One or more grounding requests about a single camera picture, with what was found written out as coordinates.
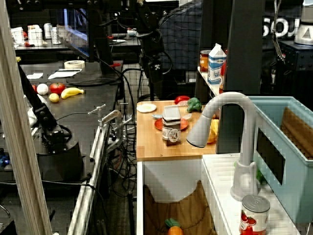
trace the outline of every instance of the white plate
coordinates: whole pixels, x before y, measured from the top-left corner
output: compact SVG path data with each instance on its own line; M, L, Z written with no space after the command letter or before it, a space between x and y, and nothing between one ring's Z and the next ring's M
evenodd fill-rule
M141 113L150 113L157 109L156 105L154 104L143 104L137 106L137 110Z

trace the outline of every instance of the milk carton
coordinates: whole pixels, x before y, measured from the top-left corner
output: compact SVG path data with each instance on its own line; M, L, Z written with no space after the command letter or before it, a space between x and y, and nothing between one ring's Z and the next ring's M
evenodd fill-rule
M216 43L209 53L207 80L210 84L219 85L222 83L221 68L225 60L226 54L222 50L222 46Z

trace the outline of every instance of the paper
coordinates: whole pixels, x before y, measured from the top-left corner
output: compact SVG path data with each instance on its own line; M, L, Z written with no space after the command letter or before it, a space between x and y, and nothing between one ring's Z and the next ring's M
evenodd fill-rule
M34 74L30 74L27 75L28 79L39 79L43 76L43 73L34 73Z
M61 69L59 71L56 71L54 74L50 75L48 79L50 80L50 79L57 78L57 77L72 77L75 74L79 73L80 71L81 69L75 69L75 70Z

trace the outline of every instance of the lemon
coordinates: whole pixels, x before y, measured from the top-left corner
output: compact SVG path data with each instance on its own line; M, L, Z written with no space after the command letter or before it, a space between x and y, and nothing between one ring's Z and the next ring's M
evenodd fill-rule
M52 103L57 103L57 102L59 102L59 95L56 93L52 93L51 95L49 95L49 100Z

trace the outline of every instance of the can label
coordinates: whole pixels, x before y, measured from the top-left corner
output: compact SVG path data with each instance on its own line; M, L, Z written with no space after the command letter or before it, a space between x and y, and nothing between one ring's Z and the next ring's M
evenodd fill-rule
M240 233L245 235L265 235L268 211L255 213L243 207L240 218Z

